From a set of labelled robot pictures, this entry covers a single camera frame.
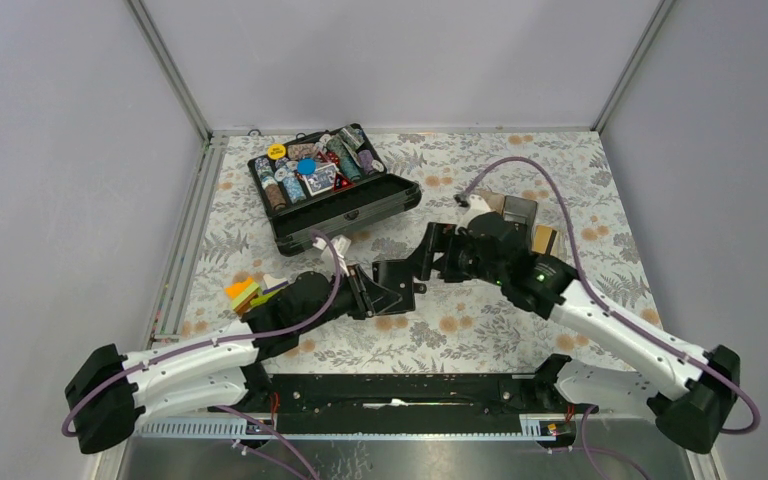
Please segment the black card holder wallet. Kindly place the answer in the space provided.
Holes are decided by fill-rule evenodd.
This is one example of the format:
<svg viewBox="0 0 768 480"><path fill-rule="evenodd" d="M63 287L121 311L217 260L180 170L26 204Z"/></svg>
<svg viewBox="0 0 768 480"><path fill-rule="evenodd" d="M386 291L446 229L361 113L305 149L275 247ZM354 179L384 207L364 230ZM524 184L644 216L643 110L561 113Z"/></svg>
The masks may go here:
<svg viewBox="0 0 768 480"><path fill-rule="evenodd" d="M417 308L416 297L424 295L427 287L417 281L415 264L407 259L376 261L372 264L373 281L384 292L383 309L379 315L399 315Z"/></svg>

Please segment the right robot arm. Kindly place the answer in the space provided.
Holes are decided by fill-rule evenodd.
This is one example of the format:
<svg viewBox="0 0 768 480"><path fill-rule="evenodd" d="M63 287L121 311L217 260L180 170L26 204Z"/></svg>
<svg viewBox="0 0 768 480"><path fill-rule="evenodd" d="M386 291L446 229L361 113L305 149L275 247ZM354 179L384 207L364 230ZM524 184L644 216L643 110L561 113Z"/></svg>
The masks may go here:
<svg viewBox="0 0 768 480"><path fill-rule="evenodd" d="M680 447L709 453L737 403L741 359L664 332L597 291L563 260L531 247L528 224L505 219L480 196L462 200L456 224L431 222L411 254L414 273L447 283L481 280L515 307L596 342L632 367L601 369L560 358L533 386L535 402L557 412L569 402L633 413Z"/></svg>

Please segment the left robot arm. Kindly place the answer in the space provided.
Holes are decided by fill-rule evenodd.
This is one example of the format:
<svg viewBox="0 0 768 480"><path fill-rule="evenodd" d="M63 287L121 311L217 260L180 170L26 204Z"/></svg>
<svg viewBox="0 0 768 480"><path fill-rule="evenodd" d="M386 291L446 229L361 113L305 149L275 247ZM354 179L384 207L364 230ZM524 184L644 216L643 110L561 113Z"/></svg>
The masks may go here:
<svg viewBox="0 0 768 480"><path fill-rule="evenodd" d="M259 410L271 387L246 368L294 348L301 335L327 322L364 320L401 299L397 288L375 282L361 267L336 264L332 276L303 272L240 319L194 339L126 353L114 343L100 346L67 383L61 433L93 454L153 417L236 403Z"/></svg>

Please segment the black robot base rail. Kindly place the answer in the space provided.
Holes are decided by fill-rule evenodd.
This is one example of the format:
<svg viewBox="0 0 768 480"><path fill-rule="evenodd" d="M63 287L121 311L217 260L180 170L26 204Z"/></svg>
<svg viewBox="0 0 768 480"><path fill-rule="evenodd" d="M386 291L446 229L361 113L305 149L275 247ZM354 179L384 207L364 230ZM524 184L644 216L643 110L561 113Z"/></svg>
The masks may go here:
<svg viewBox="0 0 768 480"><path fill-rule="evenodd" d="M492 413L583 413L530 374L274 374L232 407L244 413L323 412L348 405L467 406Z"/></svg>

